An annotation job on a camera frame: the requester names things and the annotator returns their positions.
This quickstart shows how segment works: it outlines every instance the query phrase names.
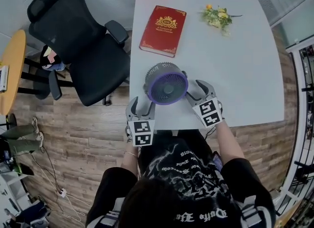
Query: gold emblem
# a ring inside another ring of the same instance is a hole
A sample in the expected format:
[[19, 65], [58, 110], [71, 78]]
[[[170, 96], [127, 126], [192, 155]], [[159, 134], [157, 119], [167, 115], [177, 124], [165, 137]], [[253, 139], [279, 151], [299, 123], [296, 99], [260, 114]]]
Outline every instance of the gold emblem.
[[157, 19], [156, 25], [176, 29], [178, 23], [177, 20], [172, 20], [172, 17], [160, 17]]

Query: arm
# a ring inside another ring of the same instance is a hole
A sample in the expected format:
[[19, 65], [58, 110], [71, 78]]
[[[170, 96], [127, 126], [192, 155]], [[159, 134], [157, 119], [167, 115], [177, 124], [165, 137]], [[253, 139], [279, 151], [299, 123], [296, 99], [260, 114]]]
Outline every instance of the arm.
[[16, 221], [16, 217], [8, 209], [4, 209], [4, 210], [6, 214], [10, 216], [13, 221]]
[[216, 125], [220, 156], [223, 165], [234, 158], [244, 158], [240, 145], [225, 121]]
[[131, 171], [136, 177], [137, 177], [137, 157], [138, 147], [133, 147], [132, 143], [128, 143], [121, 167]]
[[94, 203], [86, 218], [86, 225], [112, 211], [117, 198], [124, 198], [137, 182], [129, 170], [113, 167], [104, 172]]
[[269, 192], [263, 187], [225, 121], [216, 125], [220, 156], [223, 163], [221, 175], [228, 185], [231, 195], [239, 202], [247, 197], [256, 196], [256, 206], [265, 207], [274, 226], [275, 207]]

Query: chair wheel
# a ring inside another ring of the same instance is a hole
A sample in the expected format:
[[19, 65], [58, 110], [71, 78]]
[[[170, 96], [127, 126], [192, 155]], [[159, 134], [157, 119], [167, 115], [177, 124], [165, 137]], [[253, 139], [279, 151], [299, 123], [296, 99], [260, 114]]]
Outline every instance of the chair wheel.
[[112, 105], [112, 101], [111, 100], [107, 100], [105, 106], [108, 107], [108, 106], [111, 106], [111, 105]]

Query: yellow round table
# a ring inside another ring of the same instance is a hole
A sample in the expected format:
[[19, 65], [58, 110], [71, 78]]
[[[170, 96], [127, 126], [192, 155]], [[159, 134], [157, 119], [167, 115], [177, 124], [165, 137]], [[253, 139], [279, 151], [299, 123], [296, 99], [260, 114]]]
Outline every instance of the yellow round table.
[[9, 66], [7, 90], [0, 93], [0, 114], [7, 115], [11, 110], [19, 81], [22, 74], [26, 49], [26, 35], [23, 30], [18, 30], [11, 38], [2, 55], [2, 66]]

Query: white table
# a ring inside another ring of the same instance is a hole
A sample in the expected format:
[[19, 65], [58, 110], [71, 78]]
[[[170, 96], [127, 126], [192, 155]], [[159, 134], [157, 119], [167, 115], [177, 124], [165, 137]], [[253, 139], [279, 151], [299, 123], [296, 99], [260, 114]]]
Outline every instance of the white table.
[[[206, 4], [227, 8], [233, 18], [230, 36], [202, 22]], [[187, 12], [174, 58], [139, 49], [145, 26], [156, 5]], [[159, 62], [172, 62], [184, 70], [192, 94], [200, 79], [214, 86], [229, 126], [244, 126], [284, 119], [284, 88], [276, 44], [258, 0], [136, 0], [131, 48], [130, 100], [139, 96], [138, 108], [146, 108], [143, 91], [147, 71]], [[155, 129], [204, 128], [188, 101], [156, 106]]]

